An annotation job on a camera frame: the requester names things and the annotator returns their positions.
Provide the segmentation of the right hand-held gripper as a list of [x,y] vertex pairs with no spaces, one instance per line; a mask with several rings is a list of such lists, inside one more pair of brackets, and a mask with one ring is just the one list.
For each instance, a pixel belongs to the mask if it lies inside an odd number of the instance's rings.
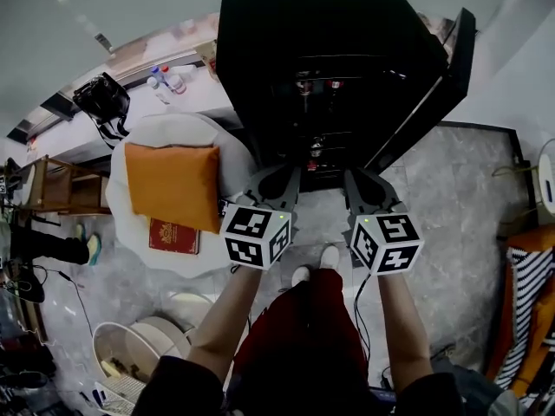
[[353,265],[367,268],[372,275],[411,270],[424,237],[394,187],[378,174],[356,168],[355,177],[350,169],[345,171],[344,190],[349,229],[343,235]]

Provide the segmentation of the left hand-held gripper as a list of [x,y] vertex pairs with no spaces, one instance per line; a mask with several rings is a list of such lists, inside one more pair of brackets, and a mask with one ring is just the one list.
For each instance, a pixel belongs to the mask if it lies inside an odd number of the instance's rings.
[[302,170],[272,166],[256,173],[247,191],[219,197],[219,266],[244,265],[268,270],[292,245],[298,233],[295,207]]

